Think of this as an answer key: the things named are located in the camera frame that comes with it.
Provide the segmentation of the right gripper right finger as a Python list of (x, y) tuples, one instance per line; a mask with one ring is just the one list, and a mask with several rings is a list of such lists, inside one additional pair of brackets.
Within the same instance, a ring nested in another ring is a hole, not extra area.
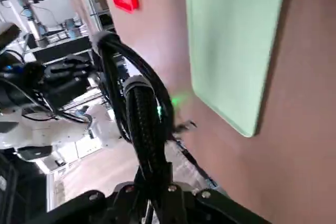
[(214, 189), (193, 193), (187, 183), (163, 190), (157, 216), (159, 223), (269, 223)]

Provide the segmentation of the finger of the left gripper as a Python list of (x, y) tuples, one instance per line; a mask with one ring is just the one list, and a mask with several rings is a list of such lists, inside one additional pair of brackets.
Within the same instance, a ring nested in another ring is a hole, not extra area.
[(54, 65), (50, 67), (49, 71), (57, 76), (82, 76), (91, 71), (91, 66), (88, 64)]
[(65, 57), (64, 63), (68, 64), (91, 64), (91, 58), (87, 55), (74, 55), (74, 54), (69, 54)]

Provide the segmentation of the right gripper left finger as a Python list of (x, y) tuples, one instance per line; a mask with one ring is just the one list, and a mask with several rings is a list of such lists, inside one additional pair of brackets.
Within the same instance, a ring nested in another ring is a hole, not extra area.
[(147, 183), (119, 184), (110, 196), (90, 190), (47, 213), (47, 223), (142, 223)]

